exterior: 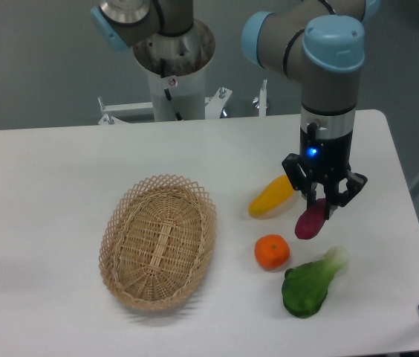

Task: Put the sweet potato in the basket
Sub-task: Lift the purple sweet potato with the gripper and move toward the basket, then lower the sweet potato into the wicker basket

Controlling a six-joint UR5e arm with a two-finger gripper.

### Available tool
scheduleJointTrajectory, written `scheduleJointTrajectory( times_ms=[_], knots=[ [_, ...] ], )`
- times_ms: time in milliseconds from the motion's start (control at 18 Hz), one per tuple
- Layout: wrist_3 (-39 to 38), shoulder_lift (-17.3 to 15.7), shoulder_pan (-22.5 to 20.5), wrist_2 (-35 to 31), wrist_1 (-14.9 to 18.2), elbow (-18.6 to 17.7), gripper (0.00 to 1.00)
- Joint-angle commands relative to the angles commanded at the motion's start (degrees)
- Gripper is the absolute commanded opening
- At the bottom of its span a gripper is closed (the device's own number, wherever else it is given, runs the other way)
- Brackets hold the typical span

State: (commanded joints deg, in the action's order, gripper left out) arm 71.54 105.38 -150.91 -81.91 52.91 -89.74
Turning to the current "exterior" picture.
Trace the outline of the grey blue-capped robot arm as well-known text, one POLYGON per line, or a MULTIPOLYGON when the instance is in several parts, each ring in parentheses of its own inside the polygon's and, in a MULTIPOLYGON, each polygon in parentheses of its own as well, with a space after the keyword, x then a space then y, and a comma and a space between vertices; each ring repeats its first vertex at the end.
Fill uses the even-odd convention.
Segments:
MULTIPOLYGON (((241 34, 249 61, 302 88, 299 152, 282 165, 308 206, 315 205, 316 187, 322 185, 326 217, 367 181, 351 170, 349 156, 365 61, 363 24, 379 6, 378 1, 304 1, 283 14, 253 14, 241 34)), ((215 40, 195 18, 191 1, 101 1, 91 18, 111 48, 132 49, 149 74, 155 120, 204 116, 204 72, 215 40)))

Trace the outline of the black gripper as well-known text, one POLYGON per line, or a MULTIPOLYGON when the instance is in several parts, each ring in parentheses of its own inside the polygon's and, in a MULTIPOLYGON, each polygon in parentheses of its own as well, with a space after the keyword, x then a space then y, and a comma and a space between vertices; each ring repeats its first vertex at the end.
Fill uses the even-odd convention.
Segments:
POLYGON ((326 220, 337 208, 345 207, 367 183, 366 176, 349 171, 352 136, 353 132, 349 132, 338 138, 309 141, 307 133, 301 130, 299 155, 291 153, 282 161, 292 188, 301 192, 306 208, 316 202, 317 182, 323 183, 326 220), (345 190, 340 192, 342 180, 346 180, 345 190))

